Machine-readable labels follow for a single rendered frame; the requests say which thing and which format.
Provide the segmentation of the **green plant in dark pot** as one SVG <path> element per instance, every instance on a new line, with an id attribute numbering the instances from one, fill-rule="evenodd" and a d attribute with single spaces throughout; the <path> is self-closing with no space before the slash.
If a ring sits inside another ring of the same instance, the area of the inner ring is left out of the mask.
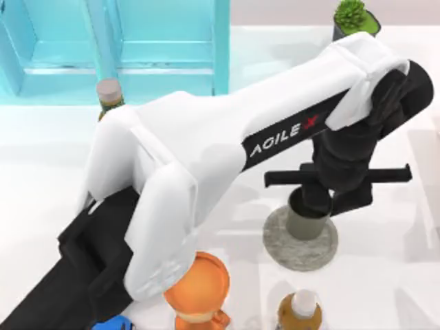
<path id="1" fill-rule="evenodd" d="M 378 19 L 362 0 L 341 0 L 333 15 L 332 41 L 358 32 L 367 32 L 376 37 L 381 28 Z"/>

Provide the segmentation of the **orange trophy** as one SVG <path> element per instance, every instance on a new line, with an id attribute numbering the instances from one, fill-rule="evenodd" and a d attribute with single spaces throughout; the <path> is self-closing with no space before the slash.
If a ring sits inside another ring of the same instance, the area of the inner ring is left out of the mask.
<path id="1" fill-rule="evenodd" d="M 222 306 L 229 288 L 223 262 L 207 252 L 196 253 L 190 269 L 164 292 L 176 314 L 174 330 L 226 330 L 230 317 Z"/>

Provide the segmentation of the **green bottle with grey cap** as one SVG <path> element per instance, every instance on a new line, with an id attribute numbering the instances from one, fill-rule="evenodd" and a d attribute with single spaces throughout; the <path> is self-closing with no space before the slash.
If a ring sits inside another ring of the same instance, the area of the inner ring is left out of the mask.
<path id="1" fill-rule="evenodd" d="M 101 106 L 101 112 L 98 117 L 99 121 L 101 121 L 106 112 L 125 104 L 122 88 L 117 78 L 100 80 L 96 85 L 96 93 Z"/>

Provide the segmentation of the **light blue rack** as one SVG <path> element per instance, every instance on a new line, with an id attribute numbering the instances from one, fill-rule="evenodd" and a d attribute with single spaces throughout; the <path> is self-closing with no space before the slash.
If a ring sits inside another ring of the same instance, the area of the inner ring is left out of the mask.
<path id="1" fill-rule="evenodd" d="M 226 94 L 229 64 L 230 0 L 0 0 L 0 105 Z"/>

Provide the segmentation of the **blue object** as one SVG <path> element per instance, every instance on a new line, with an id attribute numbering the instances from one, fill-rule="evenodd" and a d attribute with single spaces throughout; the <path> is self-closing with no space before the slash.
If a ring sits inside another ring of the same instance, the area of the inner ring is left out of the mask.
<path id="1" fill-rule="evenodd" d="M 136 327 L 127 317 L 118 315 L 107 321 L 97 322 L 90 330 L 136 330 Z"/>

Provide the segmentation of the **grey round coaster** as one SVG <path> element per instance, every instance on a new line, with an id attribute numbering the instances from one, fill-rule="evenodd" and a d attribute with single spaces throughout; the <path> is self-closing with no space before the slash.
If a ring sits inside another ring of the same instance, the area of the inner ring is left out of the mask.
<path id="1" fill-rule="evenodd" d="M 263 226 L 263 244 L 268 254 L 281 266 L 297 271 L 319 270 L 336 255 L 339 236 L 329 217 L 318 238 L 310 241 L 295 239 L 286 229 L 288 206 L 273 211 Z"/>

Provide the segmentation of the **brown bottle with white cap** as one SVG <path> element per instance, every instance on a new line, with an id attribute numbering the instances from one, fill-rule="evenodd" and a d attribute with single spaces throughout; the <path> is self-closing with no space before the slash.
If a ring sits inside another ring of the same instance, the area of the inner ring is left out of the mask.
<path id="1" fill-rule="evenodd" d="M 317 295 L 300 289 L 286 295 L 278 306 L 276 330 L 322 330 L 322 308 Z"/>

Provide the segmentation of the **grey cup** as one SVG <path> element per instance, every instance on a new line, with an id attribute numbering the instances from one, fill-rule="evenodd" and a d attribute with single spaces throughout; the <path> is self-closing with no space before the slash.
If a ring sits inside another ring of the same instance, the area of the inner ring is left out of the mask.
<path id="1" fill-rule="evenodd" d="M 295 239 L 310 241 L 319 237 L 332 211 L 332 202 L 327 198 L 318 210 L 305 205 L 303 195 L 294 191 L 289 196 L 286 229 Z"/>

